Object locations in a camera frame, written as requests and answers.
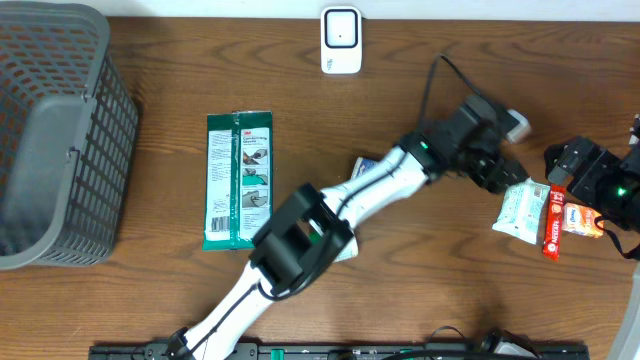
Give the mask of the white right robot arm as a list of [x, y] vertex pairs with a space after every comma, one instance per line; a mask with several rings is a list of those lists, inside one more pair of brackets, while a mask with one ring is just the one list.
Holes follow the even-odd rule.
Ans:
[[[619, 158], [592, 140], [578, 136], [551, 145], [544, 152], [545, 177], [564, 185], [574, 198], [601, 214], [596, 225], [609, 221], [623, 231], [639, 234], [639, 138], [631, 135], [630, 150]], [[637, 263], [622, 324], [607, 359], [639, 359], [639, 244], [625, 251], [617, 235], [604, 229], [616, 250]]]

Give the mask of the light green wipes pack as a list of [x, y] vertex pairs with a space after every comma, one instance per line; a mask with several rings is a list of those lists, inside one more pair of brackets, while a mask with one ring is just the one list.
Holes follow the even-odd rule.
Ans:
[[549, 192], [549, 185], [534, 182], [531, 178], [510, 186], [492, 229], [536, 245], [539, 220]]

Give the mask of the white blue round tub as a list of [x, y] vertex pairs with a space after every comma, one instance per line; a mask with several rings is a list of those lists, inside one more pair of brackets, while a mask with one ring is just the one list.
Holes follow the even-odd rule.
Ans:
[[377, 161], [375, 160], [365, 158], [365, 157], [358, 157], [355, 161], [351, 178], [355, 179], [363, 175], [364, 173], [368, 172], [371, 168], [373, 168], [376, 164], [377, 164]]

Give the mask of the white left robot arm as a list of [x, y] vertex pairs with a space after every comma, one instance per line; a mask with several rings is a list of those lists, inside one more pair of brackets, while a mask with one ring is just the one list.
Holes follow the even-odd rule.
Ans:
[[331, 266], [361, 223], [448, 171], [494, 194], [524, 181], [522, 165], [501, 152], [503, 141], [520, 140], [515, 131], [414, 131], [355, 179], [322, 190], [301, 186], [254, 235], [254, 250], [232, 290], [204, 320], [170, 337], [168, 358], [227, 358], [271, 305], [298, 295]]

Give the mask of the green wipes large package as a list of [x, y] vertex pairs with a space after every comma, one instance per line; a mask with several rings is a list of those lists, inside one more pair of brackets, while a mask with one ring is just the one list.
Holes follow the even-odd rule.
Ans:
[[207, 116], [204, 251], [251, 249], [272, 214], [273, 114]]

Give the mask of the green lid jar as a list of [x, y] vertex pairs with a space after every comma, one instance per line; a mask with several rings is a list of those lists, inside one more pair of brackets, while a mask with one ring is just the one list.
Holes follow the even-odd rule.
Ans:
[[[321, 241], [323, 230], [316, 225], [315, 223], [310, 224], [310, 239], [313, 244], [317, 244]], [[351, 240], [347, 243], [345, 248], [337, 255], [334, 262], [342, 262], [349, 260], [351, 258], [357, 257], [359, 254], [359, 248], [357, 244], [357, 239], [355, 236], [351, 238]]]

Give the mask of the orange small snack packet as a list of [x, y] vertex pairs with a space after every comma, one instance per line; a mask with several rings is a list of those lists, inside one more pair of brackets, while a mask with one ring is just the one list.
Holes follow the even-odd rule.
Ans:
[[562, 230], [581, 236], [599, 238], [604, 235], [604, 231], [595, 223], [595, 220], [600, 216], [599, 212], [590, 207], [566, 203]]

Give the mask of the red snack stick packet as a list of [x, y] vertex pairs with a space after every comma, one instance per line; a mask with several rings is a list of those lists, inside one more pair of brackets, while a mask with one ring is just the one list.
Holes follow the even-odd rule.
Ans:
[[566, 189], [564, 187], [555, 184], [551, 185], [543, 254], [553, 261], [557, 261], [559, 258], [565, 195]]

